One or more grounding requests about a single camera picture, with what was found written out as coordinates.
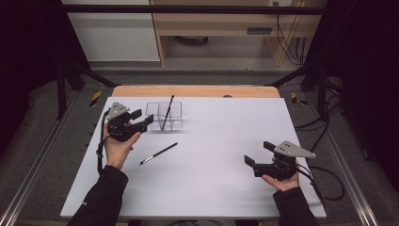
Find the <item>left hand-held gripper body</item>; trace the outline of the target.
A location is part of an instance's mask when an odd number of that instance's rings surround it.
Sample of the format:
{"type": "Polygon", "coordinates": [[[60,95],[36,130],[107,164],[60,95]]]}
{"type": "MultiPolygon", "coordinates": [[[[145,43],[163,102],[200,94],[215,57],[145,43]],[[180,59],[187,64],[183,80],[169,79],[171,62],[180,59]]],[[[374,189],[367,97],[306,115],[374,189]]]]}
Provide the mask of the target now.
{"type": "Polygon", "coordinates": [[[107,115],[107,129],[109,135],[119,141],[124,142],[137,132],[145,133],[148,125],[144,121],[131,124],[133,121],[129,112],[130,108],[126,105],[114,102],[109,108],[107,115]]]}

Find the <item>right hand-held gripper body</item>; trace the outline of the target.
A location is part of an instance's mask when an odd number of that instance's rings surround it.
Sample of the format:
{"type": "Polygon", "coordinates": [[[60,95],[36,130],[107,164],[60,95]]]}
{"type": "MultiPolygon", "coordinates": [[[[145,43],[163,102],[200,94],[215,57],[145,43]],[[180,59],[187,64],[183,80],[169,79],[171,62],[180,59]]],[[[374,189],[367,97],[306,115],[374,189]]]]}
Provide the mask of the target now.
{"type": "Polygon", "coordinates": [[[255,162],[255,165],[252,167],[255,177],[262,177],[264,174],[267,174],[274,179],[283,181],[291,178],[296,173],[296,159],[298,157],[316,157],[315,153],[311,153],[287,140],[275,146],[276,149],[272,152],[274,154],[274,161],[272,163],[259,164],[255,162]]]}

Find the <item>clear plastic organizer box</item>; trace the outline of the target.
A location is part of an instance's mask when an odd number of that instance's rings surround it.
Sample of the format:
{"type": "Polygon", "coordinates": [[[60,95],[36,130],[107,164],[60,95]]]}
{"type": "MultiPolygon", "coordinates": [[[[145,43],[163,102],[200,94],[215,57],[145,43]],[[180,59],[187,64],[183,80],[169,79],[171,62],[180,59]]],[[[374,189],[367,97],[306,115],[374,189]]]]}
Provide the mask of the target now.
{"type": "Polygon", "coordinates": [[[183,110],[180,102],[172,102],[165,130],[161,130],[167,109],[167,102],[147,103],[145,114],[153,115],[153,123],[150,125],[152,131],[176,132],[183,130],[183,110]]]}

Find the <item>black brush with silver ferrule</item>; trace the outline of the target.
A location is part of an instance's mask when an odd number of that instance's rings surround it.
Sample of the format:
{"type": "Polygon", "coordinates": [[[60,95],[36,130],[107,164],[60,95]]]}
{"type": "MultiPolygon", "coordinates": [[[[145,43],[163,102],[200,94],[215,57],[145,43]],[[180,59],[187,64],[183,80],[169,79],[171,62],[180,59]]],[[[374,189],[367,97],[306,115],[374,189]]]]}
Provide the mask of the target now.
{"type": "Polygon", "coordinates": [[[160,155],[160,154],[162,154],[162,153],[164,153],[164,152],[170,150],[171,148],[173,148],[173,147],[175,147],[175,146],[177,146],[177,145],[178,145],[178,142],[175,142],[175,143],[173,143],[173,144],[167,146],[165,149],[163,149],[163,150],[161,150],[161,151],[159,151],[159,152],[157,152],[157,153],[155,153],[155,154],[153,154],[153,155],[147,157],[146,159],[140,161],[140,162],[139,162],[139,165],[142,166],[142,165],[146,164],[147,162],[149,162],[150,160],[152,160],[152,159],[155,158],[156,156],[158,156],[158,155],[160,155]]]}

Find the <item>person's right hand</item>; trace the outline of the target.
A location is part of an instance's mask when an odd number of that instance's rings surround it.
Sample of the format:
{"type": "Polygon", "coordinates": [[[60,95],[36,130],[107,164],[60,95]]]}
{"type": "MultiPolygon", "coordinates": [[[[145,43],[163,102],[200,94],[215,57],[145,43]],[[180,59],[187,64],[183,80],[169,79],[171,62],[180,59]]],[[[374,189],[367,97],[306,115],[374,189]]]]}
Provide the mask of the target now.
{"type": "Polygon", "coordinates": [[[262,179],[266,181],[269,185],[274,187],[277,191],[288,191],[290,189],[299,187],[299,178],[297,173],[294,174],[291,178],[283,181],[274,179],[267,174],[264,174],[262,176],[262,179]]]}

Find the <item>person's left hand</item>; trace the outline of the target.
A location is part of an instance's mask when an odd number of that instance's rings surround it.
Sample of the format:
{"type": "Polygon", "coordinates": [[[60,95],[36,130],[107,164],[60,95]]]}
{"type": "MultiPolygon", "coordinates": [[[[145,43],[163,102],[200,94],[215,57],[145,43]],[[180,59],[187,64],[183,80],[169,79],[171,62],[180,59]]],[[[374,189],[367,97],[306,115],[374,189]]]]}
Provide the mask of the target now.
{"type": "Polygon", "coordinates": [[[141,137],[141,133],[137,132],[128,140],[119,142],[109,137],[105,142],[106,164],[118,170],[121,170],[129,152],[133,149],[134,144],[141,137]]]}

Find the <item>yellow and black tape strip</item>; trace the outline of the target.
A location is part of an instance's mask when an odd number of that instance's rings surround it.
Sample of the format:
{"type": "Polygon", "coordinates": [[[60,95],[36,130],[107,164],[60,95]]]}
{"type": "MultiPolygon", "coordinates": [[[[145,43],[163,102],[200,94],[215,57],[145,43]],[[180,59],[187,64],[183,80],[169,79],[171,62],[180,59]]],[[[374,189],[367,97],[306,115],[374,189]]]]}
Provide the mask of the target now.
{"type": "Polygon", "coordinates": [[[93,94],[93,96],[92,96],[92,99],[91,99],[91,101],[90,101],[89,106],[95,106],[95,105],[97,104],[97,102],[98,102],[98,100],[99,100],[101,94],[102,94],[102,92],[101,92],[100,90],[96,91],[96,92],[93,94]]]}
{"type": "Polygon", "coordinates": [[[296,94],[294,92],[291,93],[291,100],[292,100],[292,103],[294,103],[294,104],[308,105],[307,101],[298,100],[296,97],[296,94]]]}

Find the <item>white table mat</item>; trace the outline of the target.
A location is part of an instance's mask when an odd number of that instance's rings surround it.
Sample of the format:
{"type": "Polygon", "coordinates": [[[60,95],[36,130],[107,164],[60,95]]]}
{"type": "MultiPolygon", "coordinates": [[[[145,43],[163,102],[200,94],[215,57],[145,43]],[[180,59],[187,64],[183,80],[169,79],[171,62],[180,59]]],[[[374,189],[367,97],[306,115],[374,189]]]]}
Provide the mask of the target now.
{"type": "Polygon", "coordinates": [[[175,97],[183,130],[141,136],[123,170],[129,177],[122,218],[269,218],[274,188],[253,174],[247,155],[267,163],[263,147],[298,138],[281,98],[175,97]],[[146,164],[139,162],[178,142],[146,164]]]}

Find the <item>black metal stand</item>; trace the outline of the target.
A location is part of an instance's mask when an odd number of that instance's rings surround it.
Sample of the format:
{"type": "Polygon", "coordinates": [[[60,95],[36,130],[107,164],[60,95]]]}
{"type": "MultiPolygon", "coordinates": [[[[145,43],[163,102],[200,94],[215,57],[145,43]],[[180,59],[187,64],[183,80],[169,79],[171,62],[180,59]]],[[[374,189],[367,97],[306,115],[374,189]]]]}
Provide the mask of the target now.
{"type": "Polygon", "coordinates": [[[60,120],[67,111],[67,97],[66,97],[66,85],[65,82],[71,86],[73,90],[82,90],[85,87],[81,75],[88,75],[90,78],[96,80],[100,84],[103,84],[109,88],[115,88],[118,86],[99,74],[95,73],[92,69],[84,67],[76,62],[64,61],[62,62],[56,71],[56,86],[57,86],[57,99],[58,99],[58,114],[57,118],[60,120]]]}
{"type": "Polygon", "coordinates": [[[279,88],[300,75],[304,75],[300,85],[303,91],[311,91],[314,87],[317,87],[317,112],[323,121],[327,121],[327,73],[322,64],[317,63],[316,61],[306,63],[301,68],[289,73],[275,82],[272,82],[271,84],[268,84],[268,87],[279,88]]]}

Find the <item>white cabinet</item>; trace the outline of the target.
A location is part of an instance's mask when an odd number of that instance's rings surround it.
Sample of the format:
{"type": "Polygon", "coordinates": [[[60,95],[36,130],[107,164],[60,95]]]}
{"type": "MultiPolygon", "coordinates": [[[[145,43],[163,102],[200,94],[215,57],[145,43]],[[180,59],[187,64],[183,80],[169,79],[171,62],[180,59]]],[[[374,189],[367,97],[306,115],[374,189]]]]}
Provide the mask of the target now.
{"type": "Polygon", "coordinates": [[[158,61],[150,13],[69,13],[89,62],[158,61]]]}

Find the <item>black curtain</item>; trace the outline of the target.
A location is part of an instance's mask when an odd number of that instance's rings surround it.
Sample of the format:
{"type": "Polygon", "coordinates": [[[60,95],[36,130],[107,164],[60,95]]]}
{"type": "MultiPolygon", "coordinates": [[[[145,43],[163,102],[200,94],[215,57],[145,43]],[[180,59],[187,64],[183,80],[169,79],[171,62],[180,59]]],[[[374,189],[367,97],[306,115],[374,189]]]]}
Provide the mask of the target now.
{"type": "Polygon", "coordinates": [[[343,102],[367,152],[399,192],[399,0],[327,0],[309,58],[326,46],[325,69],[343,81],[343,102]]]}
{"type": "Polygon", "coordinates": [[[0,154],[29,106],[63,62],[88,60],[61,0],[0,0],[0,154]]]}

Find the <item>black horizontal metal bar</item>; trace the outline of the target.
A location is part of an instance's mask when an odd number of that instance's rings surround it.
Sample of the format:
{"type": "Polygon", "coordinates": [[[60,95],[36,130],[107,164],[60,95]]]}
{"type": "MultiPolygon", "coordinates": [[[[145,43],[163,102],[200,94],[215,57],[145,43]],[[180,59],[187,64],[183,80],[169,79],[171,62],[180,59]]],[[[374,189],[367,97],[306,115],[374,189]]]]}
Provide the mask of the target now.
{"type": "Polygon", "coordinates": [[[267,14],[323,15],[325,8],[238,7],[238,6],[144,6],[144,5],[63,5],[67,12],[82,13],[194,13],[194,14],[267,14]]]}

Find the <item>light wooden desk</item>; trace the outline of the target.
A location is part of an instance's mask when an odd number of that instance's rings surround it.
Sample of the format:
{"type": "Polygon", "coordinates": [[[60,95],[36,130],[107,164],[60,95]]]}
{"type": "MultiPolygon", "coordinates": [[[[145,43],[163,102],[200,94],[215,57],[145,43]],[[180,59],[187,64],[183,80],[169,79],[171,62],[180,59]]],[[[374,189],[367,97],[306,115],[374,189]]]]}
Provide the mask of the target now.
{"type": "MultiPolygon", "coordinates": [[[[150,0],[153,6],[238,6],[323,8],[327,0],[150,0]]],[[[288,56],[294,38],[311,38],[319,15],[155,13],[155,30],[161,39],[172,36],[263,37],[275,66],[288,56]]]]}

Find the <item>aluminium rail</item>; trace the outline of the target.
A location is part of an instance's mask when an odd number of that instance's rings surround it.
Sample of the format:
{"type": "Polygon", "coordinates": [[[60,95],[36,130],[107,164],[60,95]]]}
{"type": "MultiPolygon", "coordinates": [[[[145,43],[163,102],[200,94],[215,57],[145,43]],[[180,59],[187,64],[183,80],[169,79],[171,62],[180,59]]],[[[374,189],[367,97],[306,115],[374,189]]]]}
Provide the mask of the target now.
{"type": "Polygon", "coordinates": [[[323,132],[313,148],[317,154],[314,163],[337,173],[343,185],[343,197],[331,203],[340,207],[342,214],[355,212],[360,226],[379,226],[359,183],[366,174],[362,168],[365,165],[362,150],[337,98],[332,98],[327,105],[327,115],[325,125],[321,122],[323,132]]]}
{"type": "Polygon", "coordinates": [[[46,160],[49,152],[51,151],[52,146],[59,134],[59,131],[61,130],[65,120],[68,118],[71,109],[73,108],[74,104],[80,96],[80,91],[71,92],[70,99],[67,102],[64,113],[59,119],[55,120],[55,122],[53,123],[50,132],[40,146],[40,149],[38,150],[38,153],[35,156],[32,165],[29,167],[29,170],[24,176],[23,181],[15,190],[15,194],[12,196],[12,200],[8,204],[8,207],[0,215],[0,226],[13,226],[16,222],[33,187],[35,186],[35,183],[40,177],[43,163],[46,160]]]}

